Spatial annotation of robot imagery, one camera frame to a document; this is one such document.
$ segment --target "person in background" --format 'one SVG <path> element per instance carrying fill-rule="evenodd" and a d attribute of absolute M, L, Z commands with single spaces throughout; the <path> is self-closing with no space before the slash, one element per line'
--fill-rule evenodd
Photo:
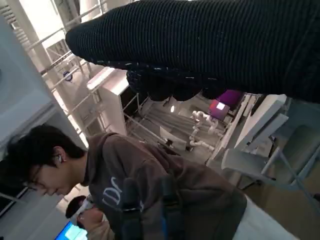
<path fill-rule="evenodd" d="M 70 201 L 65 211 L 65 217 L 70 219 L 82 206 L 86 196 L 76 196 Z M 114 240 L 115 234 L 110 228 L 104 213 L 98 208 L 86 209 L 76 216 L 76 225 L 87 231 L 88 240 Z"/>
<path fill-rule="evenodd" d="M 80 183 L 88 186 L 92 201 L 121 239 L 124 180 L 132 178 L 141 200 L 144 239 L 163 240 L 161 180 L 171 175 L 183 206 L 186 240 L 200 235 L 201 240 L 296 239 L 205 165 L 117 133 L 95 135 L 88 143 L 85 151 L 58 128 L 36 126 L 9 143 L 0 162 L 0 180 L 50 196 L 67 195 Z M 84 226 L 86 216 L 78 219 Z"/>

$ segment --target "monitor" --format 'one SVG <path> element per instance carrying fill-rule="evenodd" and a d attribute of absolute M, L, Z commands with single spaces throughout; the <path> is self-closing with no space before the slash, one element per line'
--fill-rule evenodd
<path fill-rule="evenodd" d="M 87 231 L 68 222 L 55 240 L 87 240 Z"/>

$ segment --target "glasses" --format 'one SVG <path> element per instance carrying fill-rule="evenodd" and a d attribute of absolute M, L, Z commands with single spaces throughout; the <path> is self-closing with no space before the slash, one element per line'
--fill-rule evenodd
<path fill-rule="evenodd" d="M 38 173 L 41 167 L 39 167 L 34 175 L 31 177 L 31 181 L 25 182 L 24 185 L 32 191 L 38 191 L 39 189 L 46 189 L 46 186 L 38 181 Z"/>

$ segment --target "chair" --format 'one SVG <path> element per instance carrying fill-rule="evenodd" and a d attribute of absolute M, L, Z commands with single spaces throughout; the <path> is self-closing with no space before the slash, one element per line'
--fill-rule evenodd
<path fill-rule="evenodd" d="M 221 168 L 240 172 L 279 188 L 300 189 L 320 214 L 320 207 L 302 183 L 312 170 L 319 152 L 320 132 L 301 125 L 294 131 L 283 150 L 277 147 L 270 158 L 228 149 L 223 156 Z"/>

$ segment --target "floor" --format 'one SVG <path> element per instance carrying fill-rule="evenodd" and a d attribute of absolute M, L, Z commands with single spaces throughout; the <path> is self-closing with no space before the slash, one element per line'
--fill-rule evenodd
<path fill-rule="evenodd" d="M 320 193 L 320 162 L 304 181 L 311 193 Z M 301 191 L 288 191 L 270 185 L 250 186 L 245 193 L 289 232 L 301 240 L 320 239 L 320 214 Z"/>

